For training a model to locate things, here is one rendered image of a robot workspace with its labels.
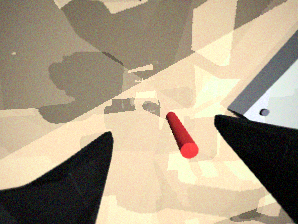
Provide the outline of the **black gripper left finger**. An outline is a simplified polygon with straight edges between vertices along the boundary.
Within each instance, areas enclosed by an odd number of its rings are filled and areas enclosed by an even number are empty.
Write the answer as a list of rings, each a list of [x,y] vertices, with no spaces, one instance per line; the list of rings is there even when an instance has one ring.
[[[107,131],[34,181],[0,190],[0,224],[96,224],[113,144]]]

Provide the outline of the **red peg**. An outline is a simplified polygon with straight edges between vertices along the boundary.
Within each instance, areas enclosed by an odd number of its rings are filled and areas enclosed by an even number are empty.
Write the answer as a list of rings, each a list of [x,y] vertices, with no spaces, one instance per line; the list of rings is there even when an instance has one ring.
[[[193,158],[198,154],[198,146],[191,138],[179,118],[174,112],[168,112],[166,119],[171,128],[177,146],[184,158]]]

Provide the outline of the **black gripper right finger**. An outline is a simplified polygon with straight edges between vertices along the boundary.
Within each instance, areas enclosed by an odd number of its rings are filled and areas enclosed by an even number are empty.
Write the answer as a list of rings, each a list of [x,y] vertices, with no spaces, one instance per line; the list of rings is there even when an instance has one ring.
[[[214,126],[298,224],[298,129],[222,114],[214,116]]]

